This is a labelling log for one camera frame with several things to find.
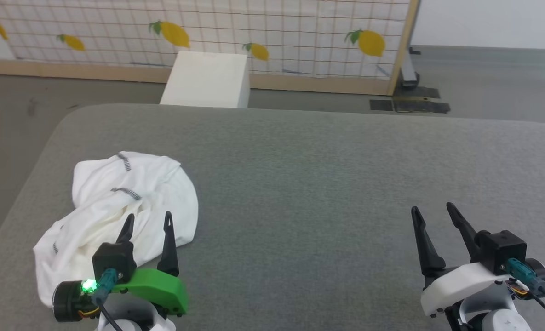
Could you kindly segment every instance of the wooden baseboard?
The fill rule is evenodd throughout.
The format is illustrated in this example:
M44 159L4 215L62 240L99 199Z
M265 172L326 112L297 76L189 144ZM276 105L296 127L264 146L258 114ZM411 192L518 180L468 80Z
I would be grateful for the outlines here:
M0 61L0 75L166 83L170 71L170 69L165 68ZM250 87L266 90L374 94L384 96L388 94L389 81L252 74L250 75Z

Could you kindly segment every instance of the wooden frame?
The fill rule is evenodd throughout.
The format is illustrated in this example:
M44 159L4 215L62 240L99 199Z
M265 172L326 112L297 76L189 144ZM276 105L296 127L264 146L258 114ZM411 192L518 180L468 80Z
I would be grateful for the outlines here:
M409 4L396 63L393 66L395 74L391 80L252 74L250 75L251 88L392 96L401 73L401 65L404 57L403 52L407 51L407 46L409 45L413 20L418 10L418 2L419 0L411 0ZM166 83L170 71L170 69L166 68L112 67L107 65L39 63L19 60L0 61L0 75Z

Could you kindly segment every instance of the green led light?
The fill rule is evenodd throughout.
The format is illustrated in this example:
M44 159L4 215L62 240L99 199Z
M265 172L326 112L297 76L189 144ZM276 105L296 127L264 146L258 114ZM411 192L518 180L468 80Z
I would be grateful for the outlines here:
M87 279L82 282L82 291L85 293L91 293L96 290L96 280Z

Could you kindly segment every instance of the white wall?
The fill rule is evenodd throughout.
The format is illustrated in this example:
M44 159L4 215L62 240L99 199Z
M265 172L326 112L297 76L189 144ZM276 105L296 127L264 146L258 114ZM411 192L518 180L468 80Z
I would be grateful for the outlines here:
M411 44L545 49L545 0L422 0Z

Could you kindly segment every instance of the gray floor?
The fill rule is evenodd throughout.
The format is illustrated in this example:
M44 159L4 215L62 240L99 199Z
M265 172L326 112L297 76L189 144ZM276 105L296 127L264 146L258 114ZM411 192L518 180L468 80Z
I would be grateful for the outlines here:
M545 51L422 51L416 70L422 86L439 88L451 104L443 116L545 122ZM64 116L99 103L158 103L162 91L163 84L0 76L0 225ZM370 98L253 90L249 107L372 113Z

